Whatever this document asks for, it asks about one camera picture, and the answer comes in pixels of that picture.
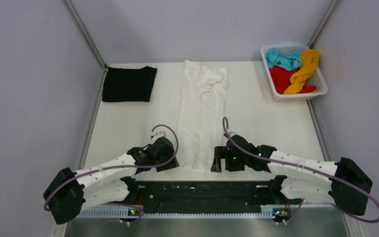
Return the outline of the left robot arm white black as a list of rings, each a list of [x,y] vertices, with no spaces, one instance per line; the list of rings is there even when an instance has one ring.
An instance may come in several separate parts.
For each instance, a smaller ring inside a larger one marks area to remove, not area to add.
[[[61,225],[81,211],[101,204],[114,201],[133,204],[139,194],[132,176],[152,168],[161,172],[178,167],[175,155],[173,143],[164,136],[156,136],[150,144],[131,148],[93,168],[75,171],[64,168],[44,191],[44,209]]]

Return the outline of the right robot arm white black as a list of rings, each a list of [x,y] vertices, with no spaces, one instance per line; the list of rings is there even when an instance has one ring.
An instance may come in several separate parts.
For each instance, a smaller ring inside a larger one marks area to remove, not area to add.
[[[260,205],[288,204],[302,199],[326,202],[356,215],[365,214],[372,180],[351,159],[317,161],[290,155],[273,146],[254,146],[232,135],[224,146],[215,146],[211,172],[244,171],[247,167],[274,175],[265,188],[258,188],[254,201]]]

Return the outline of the white t shirt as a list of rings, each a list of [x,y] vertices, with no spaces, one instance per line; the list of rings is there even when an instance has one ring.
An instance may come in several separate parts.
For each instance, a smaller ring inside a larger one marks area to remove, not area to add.
[[[214,148],[222,144],[228,85],[227,68],[186,60],[178,116],[178,161],[181,168],[208,172]]]

